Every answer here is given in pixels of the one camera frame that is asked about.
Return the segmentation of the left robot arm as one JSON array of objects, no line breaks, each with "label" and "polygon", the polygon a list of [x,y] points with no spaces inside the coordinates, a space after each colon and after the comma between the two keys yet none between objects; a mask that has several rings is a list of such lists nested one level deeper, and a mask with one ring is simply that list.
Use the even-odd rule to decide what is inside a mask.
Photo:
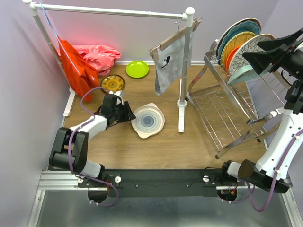
[{"label": "left robot arm", "polygon": [[49,165],[61,170],[70,170],[76,175],[88,176],[93,186],[101,186],[105,181],[105,167],[88,159],[88,142],[109,127],[133,119],[135,115],[129,103],[122,99],[120,91],[106,94],[102,105],[85,122],[58,129]]}]

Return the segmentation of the lime green plate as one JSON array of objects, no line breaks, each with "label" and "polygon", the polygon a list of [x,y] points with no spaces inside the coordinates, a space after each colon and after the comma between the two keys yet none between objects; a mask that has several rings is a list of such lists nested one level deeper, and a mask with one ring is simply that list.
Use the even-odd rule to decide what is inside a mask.
[{"label": "lime green plate", "polygon": [[127,64],[125,71],[128,76],[139,79],[148,74],[149,66],[143,61],[132,61]]}]

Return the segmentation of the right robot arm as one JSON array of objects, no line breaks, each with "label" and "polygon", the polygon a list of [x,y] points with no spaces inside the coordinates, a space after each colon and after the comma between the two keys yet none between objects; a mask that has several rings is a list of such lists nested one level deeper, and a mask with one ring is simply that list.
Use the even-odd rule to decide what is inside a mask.
[{"label": "right robot arm", "polygon": [[245,159],[242,163],[225,162],[218,173],[218,181],[229,185],[242,179],[268,192],[286,193],[285,182],[288,168],[303,142],[303,31],[268,41],[258,42],[261,52],[245,52],[243,57],[254,71],[274,73],[279,68],[296,80],[289,86],[286,103],[282,108],[248,124],[263,124],[271,118],[282,115],[276,134],[261,159],[253,163]]}]

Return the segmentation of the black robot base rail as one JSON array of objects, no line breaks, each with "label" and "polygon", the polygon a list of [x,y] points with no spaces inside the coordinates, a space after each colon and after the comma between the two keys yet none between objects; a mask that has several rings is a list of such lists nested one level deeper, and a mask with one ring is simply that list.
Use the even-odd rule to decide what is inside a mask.
[{"label": "black robot base rail", "polygon": [[221,188],[243,186],[221,169],[192,170],[106,170],[106,181],[120,198],[137,197],[216,197]]}]

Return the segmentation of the woven bamboo plate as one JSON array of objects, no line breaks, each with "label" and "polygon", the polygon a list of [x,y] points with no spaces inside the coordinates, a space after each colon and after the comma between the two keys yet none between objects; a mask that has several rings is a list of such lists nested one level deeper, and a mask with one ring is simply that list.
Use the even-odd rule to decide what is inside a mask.
[{"label": "woven bamboo plate", "polygon": [[233,49],[236,47],[242,46],[246,41],[249,39],[255,37],[256,34],[253,32],[245,31],[241,32],[234,37],[231,38],[231,40],[228,41],[228,43],[225,45],[221,57],[220,57],[220,64],[225,65],[227,58],[229,54],[232,52]]}]

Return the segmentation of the orange plastic plate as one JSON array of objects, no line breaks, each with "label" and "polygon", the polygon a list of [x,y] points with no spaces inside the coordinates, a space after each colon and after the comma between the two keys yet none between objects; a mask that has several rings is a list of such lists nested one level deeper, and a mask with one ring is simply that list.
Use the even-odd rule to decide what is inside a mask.
[{"label": "orange plastic plate", "polygon": [[232,58],[233,58],[234,54],[237,52],[237,50],[238,50],[239,48],[240,48],[240,46],[234,48],[234,49],[230,52],[230,54],[228,55],[228,58],[227,58],[226,64],[225,64],[225,70],[226,70],[227,73],[229,73],[229,66],[230,66],[230,63],[231,63],[231,61],[232,61]]}]

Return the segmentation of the white striped plate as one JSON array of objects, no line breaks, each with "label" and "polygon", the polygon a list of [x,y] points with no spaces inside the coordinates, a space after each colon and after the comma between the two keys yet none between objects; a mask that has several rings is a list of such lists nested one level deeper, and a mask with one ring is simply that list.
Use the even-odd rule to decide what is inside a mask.
[{"label": "white striped plate", "polygon": [[141,139],[158,134],[164,127],[164,114],[154,103],[136,109],[134,115],[131,125]]}]

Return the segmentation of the light blue divided tray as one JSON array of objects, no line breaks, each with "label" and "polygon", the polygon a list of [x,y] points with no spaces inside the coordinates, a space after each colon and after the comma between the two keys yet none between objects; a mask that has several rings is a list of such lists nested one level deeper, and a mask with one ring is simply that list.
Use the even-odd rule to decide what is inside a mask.
[{"label": "light blue divided tray", "polygon": [[238,71],[230,76],[227,85],[230,86],[242,83],[251,79],[255,79],[258,76],[259,74],[257,74],[250,65],[246,65],[241,67]]}]

